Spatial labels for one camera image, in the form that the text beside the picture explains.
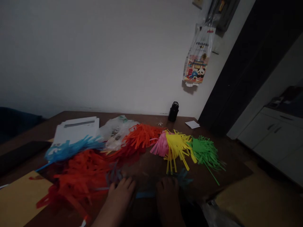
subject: clear plastic bag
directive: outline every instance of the clear plastic bag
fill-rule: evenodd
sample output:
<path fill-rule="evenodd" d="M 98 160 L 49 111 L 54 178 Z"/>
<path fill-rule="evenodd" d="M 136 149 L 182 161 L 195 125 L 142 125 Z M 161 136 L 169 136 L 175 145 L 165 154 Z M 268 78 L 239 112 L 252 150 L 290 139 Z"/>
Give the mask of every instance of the clear plastic bag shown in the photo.
<path fill-rule="evenodd" d="M 99 142 L 107 141 L 105 144 L 105 150 L 117 151 L 124 145 L 123 138 L 129 134 L 129 129 L 139 122 L 134 120 L 128 120 L 124 115 L 110 119 L 98 129 L 97 136 Z"/>
<path fill-rule="evenodd" d="M 240 225 L 227 217 L 217 205 L 216 207 L 217 208 L 208 205 L 207 203 L 201 206 L 209 227 L 240 227 Z"/>
<path fill-rule="evenodd" d="M 186 85 L 198 85 L 202 83 L 211 48 L 215 37 L 216 26 L 220 14 L 216 14 L 218 0 L 204 0 L 199 23 L 196 24 L 195 36 L 187 54 L 183 80 Z"/>

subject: yellow shredded paper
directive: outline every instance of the yellow shredded paper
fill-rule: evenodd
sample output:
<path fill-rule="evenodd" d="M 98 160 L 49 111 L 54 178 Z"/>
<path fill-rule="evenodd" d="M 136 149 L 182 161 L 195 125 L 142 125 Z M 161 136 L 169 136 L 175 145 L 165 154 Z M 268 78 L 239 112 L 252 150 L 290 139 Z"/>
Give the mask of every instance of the yellow shredded paper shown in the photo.
<path fill-rule="evenodd" d="M 192 138 L 191 136 L 187 136 L 185 134 L 180 134 L 174 130 L 175 134 L 169 134 L 168 131 L 166 131 L 166 139 L 167 144 L 169 146 L 168 155 L 164 157 L 164 160 L 167 160 L 167 168 L 166 168 L 166 174 L 168 174 L 169 167 L 170 167 L 170 174 L 173 175 L 173 162 L 174 162 L 174 169 L 175 172 L 177 172 L 177 166 L 176 166 L 176 158 L 179 156 L 180 160 L 183 161 L 186 170 L 189 170 L 188 164 L 185 161 L 185 155 L 191 156 L 194 163 L 197 162 L 196 158 L 193 155 L 193 150 L 189 143 L 191 142 Z"/>

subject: panda print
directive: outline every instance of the panda print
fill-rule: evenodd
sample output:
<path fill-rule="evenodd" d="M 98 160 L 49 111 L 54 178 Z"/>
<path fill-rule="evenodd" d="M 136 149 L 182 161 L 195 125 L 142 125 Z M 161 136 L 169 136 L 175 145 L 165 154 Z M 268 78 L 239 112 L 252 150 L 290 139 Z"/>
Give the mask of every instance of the panda print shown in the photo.
<path fill-rule="evenodd" d="M 204 74 L 205 74 L 205 68 L 201 67 L 198 71 L 197 71 L 198 75 L 197 78 L 203 78 Z"/>

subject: white cabinet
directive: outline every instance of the white cabinet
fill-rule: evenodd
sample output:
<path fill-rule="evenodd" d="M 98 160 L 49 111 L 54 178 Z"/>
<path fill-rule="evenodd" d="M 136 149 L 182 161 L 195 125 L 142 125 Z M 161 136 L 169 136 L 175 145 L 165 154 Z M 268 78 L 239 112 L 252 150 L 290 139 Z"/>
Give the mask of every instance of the white cabinet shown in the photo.
<path fill-rule="evenodd" d="M 303 129 L 281 122 L 253 150 L 275 165 L 301 145 Z"/>
<path fill-rule="evenodd" d="M 303 146 L 281 160 L 276 167 L 303 187 Z"/>
<path fill-rule="evenodd" d="M 303 187 L 303 119 L 264 107 L 238 140 Z"/>
<path fill-rule="evenodd" d="M 239 135 L 238 139 L 249 148 L 253 149 L 276 126 L 279 120 L 264 114 L 258 114 Z"/>

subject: hanging plastic bag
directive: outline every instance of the hanging plastic bag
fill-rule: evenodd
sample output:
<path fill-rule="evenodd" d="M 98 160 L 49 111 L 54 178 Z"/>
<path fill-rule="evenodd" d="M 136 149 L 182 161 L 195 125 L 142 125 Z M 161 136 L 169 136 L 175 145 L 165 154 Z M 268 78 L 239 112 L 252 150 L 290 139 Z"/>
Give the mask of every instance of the hanging plastic bag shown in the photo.
<path fill-rule="evenodd" d="M 125 144 L 124 137 L 129 134 L 129 129 L 139 124 L 134 120 L 128 120 L 124 115 L 110 119 L 98 129 L 97 136 L 101 138 L 99 142 L 107 141 L 105 144 L 105 150 L 117 151 L 121 146 Z"/>
<path fill-rule="evenodd" d="M 220 14 L 215 14 L 217 3 L 218 0 L 203 1 L 201 17 L 184 65 L 183 80 L 188 87 L 198 86 L 203 81 L 220 19 Z"/>

